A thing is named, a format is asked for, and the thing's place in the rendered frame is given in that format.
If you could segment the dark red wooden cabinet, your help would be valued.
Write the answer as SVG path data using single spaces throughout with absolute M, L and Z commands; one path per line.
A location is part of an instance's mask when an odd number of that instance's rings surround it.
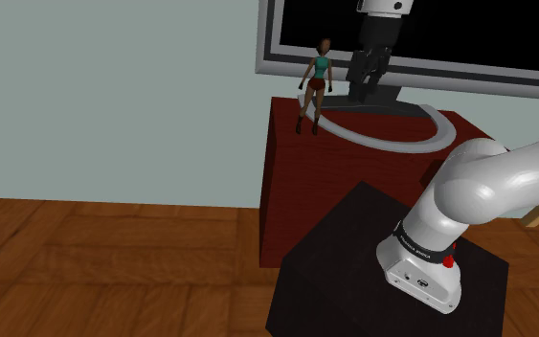
M 395 153 L 360 146 L 325 129 L 295 125 L 300 105 L 272 98 L 259 208 L 259 264 L 282 258 L 359 182 L 407 207 L 415 204 L 453 148 Z

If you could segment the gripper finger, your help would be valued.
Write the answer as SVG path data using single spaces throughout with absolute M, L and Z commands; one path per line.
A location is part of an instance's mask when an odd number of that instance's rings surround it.
M 367 94 L 366 79 L 371 55 L 364 51 L 354 51 L 348 67 L 346 80 L 349 82 L 348 99 L 363 102 Z
M 392 49 L 387 46 L 376 46 L 368 52 L 369 70 L 365 84 L 365 97 L 373 95 L 378 89 L 378 82 L 387 73 Z

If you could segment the woman figure in teal top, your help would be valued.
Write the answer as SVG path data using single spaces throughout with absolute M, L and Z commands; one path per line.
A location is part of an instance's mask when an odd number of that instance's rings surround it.
M 323 38 L 320 41 L 316 48 L 318 55 L 309 62 L 309 65 L 307 66 L 307 69 L 305 70 L 303 78 L 299 84 L 300 90 L 303 89 L 304 85 L 306 85 L 306 89 L 303 98 L 303 105 L 297 119 L 297 134 L 302 133 L 303 117 L 305 116 L 313 97 L 316 98 L 316 102 L 314 103 L 314 122 L 311 131 L 313 135 L 318 134 L 318 122 L 322 113 L 322 104 L 325 91 L 332 91 L 332 63 L 331 60 L 326 56 L 330 50 L 330 45 L 330 38 Z

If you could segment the grey flat screen television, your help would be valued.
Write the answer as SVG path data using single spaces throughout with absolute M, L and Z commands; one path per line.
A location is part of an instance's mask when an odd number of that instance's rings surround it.
M 257 72 L 301 78 L 330 38 L 332 80 L 347 81 L 353 52 L 364 51 L 365 16 L 404 19 L 387 73 L 363 102 L 329 96 L 323 108 L 428 117 L 437 132 L 415 143 L 385 141 L 320 118 L 338 137 L 398 153 L 450 146 L 452 123 L 430 105 L 401 101 L 404 87 L 539 99 L 539 0 L 259 0 Z

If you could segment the black robot stand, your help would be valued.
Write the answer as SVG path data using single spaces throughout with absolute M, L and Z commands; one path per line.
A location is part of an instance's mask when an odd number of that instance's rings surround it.
M 409 209 L 358 183 L 282 260 L 266 321 L 273 337 L 503 337 L 508 264 L 464 237 L 450 314 L 393 287 L 376 257 Z

